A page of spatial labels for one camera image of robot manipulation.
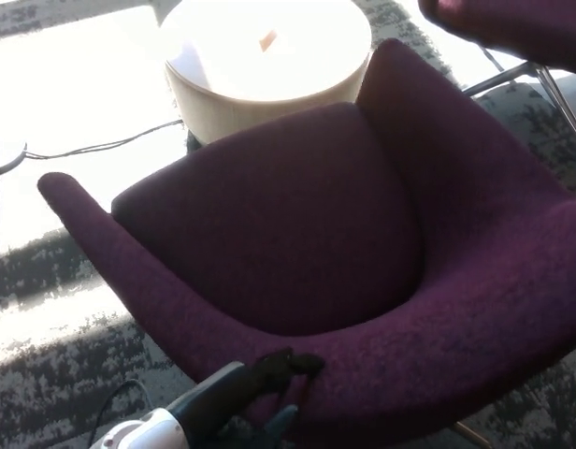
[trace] floor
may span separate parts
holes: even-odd
[[[376,41],[401,38],[461,85],[496,73],[479,49],[427,23],[411,0],[357,3]],[[32,152],[57,154],[175,120],[157,56],[157,23],[173,4],[0,1],[0,133],[24,135]],[[576,76],[556,76],[576,111]],[[522,81],[481,104],[576,191],[576,142],[534,95],[539,86]],[[182,157],[185,135],[172,127],[110,152],[25,161],[0,179],[0,447],[83,447],[104,395],[124,378],[143,381],[157,404],[192,384],[134,325],[36,190],[43,173],[64,171],[107,209],[121,190]],[[576,409],[557,409],[551,398],[568,391],[576,395],[576,352],[468,423],[497,447],[576,447]],[[130,394],[107,420],[143,406]],[[431,447],[468,446],[447,431],[406,445]]]

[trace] purple chair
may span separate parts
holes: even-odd
[[[485,92],[523,75],[536,77],[576,134],[576,117],[548,66],[576,73],[576,0],[419,0],[424,15],[450,33],[485,49],[527,62],[465,90]]]
[[[299,448],[423,437],[576,347],[576,198],[394,40],[356,104],[214,142],[122,193],[112,216],[65,174],[39,189],[197,381],[285,346],[321,355]]]

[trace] chair leg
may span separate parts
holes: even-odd
[[[468,442],[472,442],[477,447],[481,449],[492,449],[492,444],[482,437],[479,433],[471,430],[469,427],[465,426],[463,423],[458,422],[451,427],[451,430],[461,437],[463,437]]]
[[[534,75],[535,70],[536,70],[535,65],[527,61],[516,67],[504,70],[503,72],[494,75],[494,77],[490,78],[489,80],[485,80],[480,82],[479,84],[475,84],[474,86],[468,87],[463,92],[468,96],[475,96],[477,94],[487,91],[488,89],[497,87],[500,84],[504,84],[505,82],[516,80],[517,78],[522,77],[523,75]]]
[[[479,48],[482,50],[483,56],[485,56],[488,59],[488,61],[492,63],[495,68],[497,68],[498,72],[501,73],[506,71],[506,68],[504,68],[502,64],[497,61],[494,55],[486,47],[480,45]]]
[[[562,92],[560,92],[560,88],[558,87],[558,84],[556,84],[550,70],[548,70],[548,67],[540,65],[536,67],[536,74],[546,93],[558,107],[560,112],[562,112],[562,115],[564,115],[576,135],[576,116],[570,108],[569,102],[565,96],[562,95]]]

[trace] power cord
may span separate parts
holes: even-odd
[[[110,143],[103,143],[100,145],[92,145],[90,147],[78,148],[77,150],[73,150],[71,152],[63,152],[61,154],[52,154],[52,155],[44,155],[44,154],[36,154],[34,152],[26,152],[25,157],[28,159],[33,159],[36,161],[48,161],[50,159],[60,159],[62,157],[69,157],[69,156],[76,156],[79,154],[87,154],[89,152],[104,152],[106,150],[113,150],[114,148],[121,147],[122,145],[126,145],[138,138],[142,138],[147,136],[150,133],[154,133],[155,131],[159,131],[160,129],[167,128],[169,126],[175,126],[177,124],[183,124],[182,120],[174,120],[173,122],[168,122],[164,124],[160,124],[159,126],[155,126],[151,129],[143,131],[142,133],[136,134],[130,138],[124,138],[122,140],[117,140],[115,142]]]
[[[103,419],[103,414],[111,405],[111,401],[114,400],[122,392],[130,389],[133,386],[137,387],[142,391],[148,410],[154,409],[153,402],[151,400],[151,395],[149,394],[149,390],[147,390],[147,387],[141,381],[138,381],[137,379],[128,379],[127,381],[124,381],[120,386],[118,386],[115,390],[109,393],[109,396],[103,403],[103,406],[101,406],[101,410],[97,414],[97,418],[94,422],[93,430],[91,430],[91,436],[89,437],[89,444],[87,446],[87,449],[91,449],[91,446],[93,446],[94,438],[96,437],[99,426],[101,426],[101,419]]]

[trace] chair seat cushion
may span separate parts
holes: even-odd
[[[576,0],[420,0],[426,17],[486,47],[576,72]]]
[[[422,270],[408,194],[353,104],[210,144],[122,193],[112,215],[216,308],[277,335],[382,315]]]

